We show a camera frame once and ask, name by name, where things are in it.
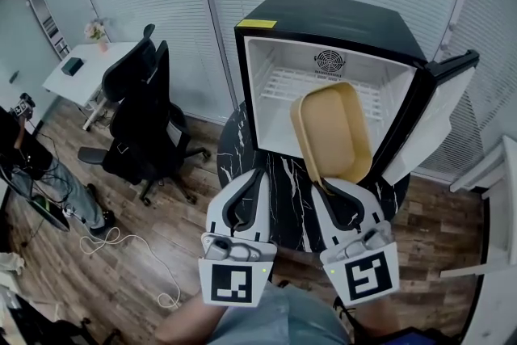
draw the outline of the flower vase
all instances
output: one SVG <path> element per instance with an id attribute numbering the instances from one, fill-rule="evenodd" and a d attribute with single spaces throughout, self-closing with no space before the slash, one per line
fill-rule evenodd
<path id="1" fill-rule="evenodd" d="M 107 43 L 104 39 L 99 40 L 97 45 L 99 46 L 100 52 L 105 53 L 107 51 Z"/>

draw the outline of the person's arm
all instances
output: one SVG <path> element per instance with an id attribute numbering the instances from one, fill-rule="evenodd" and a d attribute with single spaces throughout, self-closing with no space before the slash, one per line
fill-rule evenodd
<path id="1" fill-rule="evenodd" d="M 167 345 L 206 343 L 227 309 L 206 305 L 199 292 L 162 322 L 156 329 L 156 339 Z"/>
<path id="2" fill-rule="evenodd" d="M 372 337 L 392 334 L 401 329 L 397 312 L 389 297 L 357 305 L 355 319 Z"/>
<path id="3" fill-rule="evenodd" d="M 20 116 L 18 119 L 18 122 L 19 122 L 19 133 L 18 133 L 18 137 L 16 138 L 16 141 L 15 141 L 16 149 L 22 148 L 23 137 L 25 137 L 25 117 Z"/>

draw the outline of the white cable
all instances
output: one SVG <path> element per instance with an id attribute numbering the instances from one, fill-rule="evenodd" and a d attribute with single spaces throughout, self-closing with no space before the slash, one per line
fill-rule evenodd
<path id="1" fill-rule="evenodd" d="M 114 246 L 114 245 L 118 245 L 120 243 L 122 243 L 124 240 L 126 240 L 127 238 L 137 238 L 139 240 L 142 240 L 143 243 L 145 243 L 145 245 L 147 246 L 147 248 L 149 249 L 149 252 L 150 254 L 159 262 L 161 263 L 165 269 L 167 269 L 167 271 L 169 272 L 169 275 L 170 275 L 170 278 L 172 279 L 172 281 L 174 282 L 174 284 L 176 285 L 176 288 L 178 289 L 178 296 L 176 297 L 176 299 L 174 300 L 172 298 L 171 295 L 169 295 L 168 293 L 160 293 L 158 295 L 158 297 L 156 298 L 156 301 L 158 302 L 158 304 L 162 307 L 162 308 L 166 308 L 166 309 L 170 309 L 170 308 L 179 308 L 179 297 L 181 296 L 181 289 L 179 288 L 179 285 L 178 285 L 178 282 L 176 282 L 176 279 L 174 278 L 174 276 L 172 275 L 172 272 L 170 271 L 169 267 L 164 264 L 163 261 L 161 261 L 154 253 L 153 251 L 151 250 L 151 248 L 149 247 L 149 243 L 144 239 L 144 238 L 141 238 L 140 236 L 136 236 L 135 234 L 128 234 L 127 236 L 125 236 L 124 238 L 120 238 L 120 235 L 121 235 L 121 232 L 120 232 L 120 229 L 118 227 L 112 227 L 106 234 L 106 238 L 103 240 L 102 238 L 97 238 L 96 236 L 94 236 L 90 230 L 88 229 L 88 227 L 85 225 L 86 227 L 86 230 L 88 231 L 88 233 L 90 234 L 90 236 L 94 239 L 97 239 L 98 241 L 94 241 L 92 238 L 89 238 L 88 236 L 83 236 L 81 238 L 81 240 L 79 241 L 79 247 L 81 248 L 81 251 L 82 253 L 84 253 L 85 255 L 88 255 L 88 256 L 91 256 L 93 253 L 101 250 L 103 247 L 105 247 L 106 245 L 109 245 L 109 246 Z M 116 230 L 118 231 L 119 233 L 117 234 L 116 238 L 114 238 L 113 240 L 108 240 L 109 237 L 110 237 L 110 233 L 113 231 L 113 230 Z M 95 247 L 92 251 L 86 251 L 84 250 L 84 248 L 82 247 L 82 241 L 83 240 L 87 240 L 89 241 L 91 244 L 93 245 L 99 245 L 98 247 Z M 170 302 L 172 302 L 171 305 L 164 305 L 160 302 L 160 298 L 161 297 L 168 297 Z"/>

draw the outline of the black shoe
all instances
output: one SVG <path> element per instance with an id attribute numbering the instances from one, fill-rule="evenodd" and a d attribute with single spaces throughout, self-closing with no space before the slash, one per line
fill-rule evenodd
<path id="1" fill-rule="evenodd" d="M 112 210 L 104 210 L 103 217 L 104 217 L 104 226 L 103 227 L 98 227 L 96 229 L 90 228 L 90 232 L 93 236 L 102 236 L 103 234 L 107 233 L 107 231 L 115 225 L 115 214 L 113 213 Z"/>

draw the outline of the person's leg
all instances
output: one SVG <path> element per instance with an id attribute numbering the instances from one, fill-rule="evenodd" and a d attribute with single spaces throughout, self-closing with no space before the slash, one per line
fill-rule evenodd
<path id="1" fill-rule="evenodd" d="M 83 219 L 88 227 L 97 229 L 104 226 L 103 210 L 78 178 L 56 158 L 41 181 L 54 188 L 61 198 L 66 197 L 64 205 L 69 204 L 74 214 Z"/>

